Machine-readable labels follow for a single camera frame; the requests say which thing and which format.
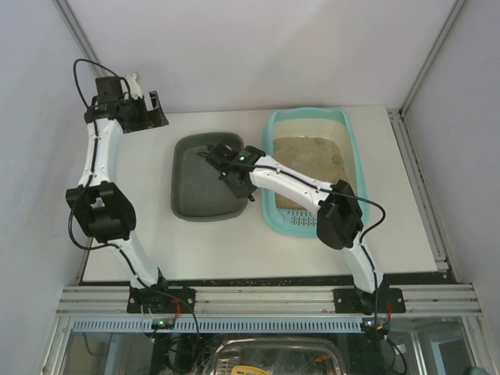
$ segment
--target wall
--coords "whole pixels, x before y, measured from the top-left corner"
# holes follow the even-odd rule
[[[80,54],[50,1],[4,6],[0,35],[0,363],[4,374],[32,374],[63,285],[82,260],[68,239],[64,201],[86,148],[71,73]],[[90,95],[88,68],[81,80]]]
[[[100,60],[168,112],[399,107],[453,2],[70,0]]]
[[[500,342],[500,2],[470,2],[408,123],[463,281]]]

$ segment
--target litter box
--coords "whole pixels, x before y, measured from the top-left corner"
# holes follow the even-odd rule
[[[224,140],[239,149],[243,141],[234,133],[204,133],[182,138],[173,154],[172,196],[173,213],[187,221],[217,221],[238,216],[248,199],[237,199],[219,172],[213,169],[197,152],[207,152],[207,145]]]
[[[271,116],[262,133],[262,149],[274,156],[275,140],[300,137],[333,141],[340,149],[344,171],[352,190],[359,197],[368,198],[351,121],[345,111],[333,108],[280,109]],[[359,206],[362,221],[366,225],[370,218],[370,206],[365,202],[359,202]],[[267,224],[276,232],[317,237],[316,216],[305,209],[278,208],[277,195],[271,190],[262,190],[262,210]]]

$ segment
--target light blue litter box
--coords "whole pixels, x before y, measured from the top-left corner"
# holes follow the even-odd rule
[[[333,121],[311,121],[304,126],[304,121],[300,121],[304,119]],[[262,149],[266,154],[274,155],[274,140],[288,137],[326,138],[334,141],[341,150],[345,172],[350,180],[348,182],[359,197],[368,198],[351,121],[345,111],[335,108],[280,109],[271,116],[262,133]],[[365,202],[360,202],[359,206],[362,210],[362,221],[366,225],[370,218],[370,206]],[[275,194],[271,190],[262,190],[262,210],[267,224],[276,232],[299,237],[317,237],[316,216],[304,209],[278,209]]]

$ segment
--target gray tray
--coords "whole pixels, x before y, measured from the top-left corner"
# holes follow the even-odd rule
[[[173,155],[173,213],[188,221],[217,221],[238,216],[248,199],[236,199],[219,180],[219,173],[196,152],[207,152],[207,145],[224,140],[232,148],[242,148],[243,141],[234,133],[205,133],[182,138]]]

